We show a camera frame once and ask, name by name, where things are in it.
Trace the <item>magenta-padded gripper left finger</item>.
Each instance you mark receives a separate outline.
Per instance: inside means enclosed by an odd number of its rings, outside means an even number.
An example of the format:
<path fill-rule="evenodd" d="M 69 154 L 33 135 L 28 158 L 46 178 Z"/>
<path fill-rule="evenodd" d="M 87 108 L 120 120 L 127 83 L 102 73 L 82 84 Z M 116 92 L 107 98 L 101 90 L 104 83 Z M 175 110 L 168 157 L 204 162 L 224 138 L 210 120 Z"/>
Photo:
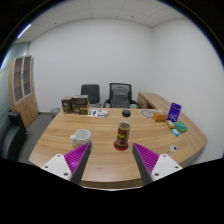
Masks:
<path fill-rule="evenodd" d="M 42 169 L 79 185 L 90 153 L 91 144 L 86 143 L 65 155 L 56 154 Z"/>

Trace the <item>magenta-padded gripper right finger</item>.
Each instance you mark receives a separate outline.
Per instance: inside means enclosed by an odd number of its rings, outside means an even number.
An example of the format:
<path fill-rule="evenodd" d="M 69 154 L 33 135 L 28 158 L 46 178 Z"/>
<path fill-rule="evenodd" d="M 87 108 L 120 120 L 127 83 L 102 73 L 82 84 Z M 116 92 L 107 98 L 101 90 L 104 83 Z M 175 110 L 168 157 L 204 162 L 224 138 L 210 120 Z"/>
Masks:
<path fill-rule="evenodd" d="M 169 155 L 157 154 L 137 143 L 133 144 L 132 153 L 144 185 L 182 169 Z"/>

